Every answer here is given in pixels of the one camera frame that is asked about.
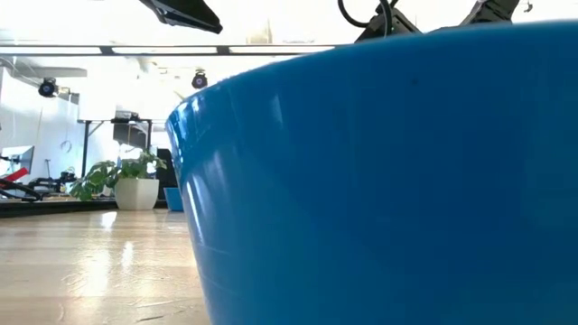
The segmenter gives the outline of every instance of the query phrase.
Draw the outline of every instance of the wooden floor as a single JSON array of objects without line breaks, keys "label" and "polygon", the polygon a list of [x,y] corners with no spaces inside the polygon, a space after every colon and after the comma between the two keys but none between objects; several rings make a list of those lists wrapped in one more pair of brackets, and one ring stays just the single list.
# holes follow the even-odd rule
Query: wooden floor
[{"label": "wooden floor", "polygon": [[0,323],[209,324],[183,214],[0,219]]}]

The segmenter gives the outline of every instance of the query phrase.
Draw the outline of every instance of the blue bowl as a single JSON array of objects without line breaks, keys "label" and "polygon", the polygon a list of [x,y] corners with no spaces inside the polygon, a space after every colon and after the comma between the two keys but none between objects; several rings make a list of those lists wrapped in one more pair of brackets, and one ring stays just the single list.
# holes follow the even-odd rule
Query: blue bowl
[{"label": "blue bowl", "polygon": [[166,198],[166,204],[169,206],[170,211],[184,211],[184,208],[182,207],[181,191],[179,189],[164,188],[164,197]]},{"label": "blue bowl", "polygon": [[578,324],[577,23],[252,70],[167,122],[214,325]]}]

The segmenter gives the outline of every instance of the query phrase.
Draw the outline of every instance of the white wall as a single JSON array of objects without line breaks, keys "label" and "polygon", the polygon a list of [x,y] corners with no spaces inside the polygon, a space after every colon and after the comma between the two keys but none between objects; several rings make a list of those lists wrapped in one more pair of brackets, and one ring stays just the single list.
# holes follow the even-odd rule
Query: white wall
[{"label": "white wall", "polygon": [[[80,175],[84,125],[77,122],[79,106],[59,98],[43,98],[35,87],[12,78],[7,70],[0,78],[0,149],[34,145],[31,175],[23,181],[48,177],[46,159],[51,160],[51,177],[60,176],[69,167]],[[114,149],[103,145],[106,140],[112,141],[111,125],[103,125],[90,137],[88,167],[114,159]]]}]

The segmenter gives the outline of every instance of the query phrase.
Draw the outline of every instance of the potted plant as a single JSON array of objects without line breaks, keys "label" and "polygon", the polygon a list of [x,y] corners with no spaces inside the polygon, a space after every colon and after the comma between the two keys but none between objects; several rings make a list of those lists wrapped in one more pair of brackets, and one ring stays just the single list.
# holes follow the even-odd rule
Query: potted plant
[{"label": "potted plant", "polygon": [[120,166],[111,161],[96,163],[87,175],[72,185],[70,195],[80,200],[92,200],[105,188],[113,189],[119,209],[152,209],[159,191],[159,181],[151,179],[147,167],[166,169],[165,162],[149,152],[137,159],[124,159]]}]

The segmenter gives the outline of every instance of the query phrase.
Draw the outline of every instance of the blue bin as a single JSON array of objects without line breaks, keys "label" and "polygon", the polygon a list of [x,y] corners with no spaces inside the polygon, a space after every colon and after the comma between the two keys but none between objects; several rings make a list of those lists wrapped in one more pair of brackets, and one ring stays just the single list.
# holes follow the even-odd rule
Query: blue bin
[{"label": "blue bin", "polygon": [[578,23],[284,61],[167,122],[214,325],[578,324]]},{"label": "blue bin", "polygon": [[184,208],[182,207],[181,191],[179,189],[164,188],[164,197],[166,198],[166,204],[170,211],[184,211]]}]

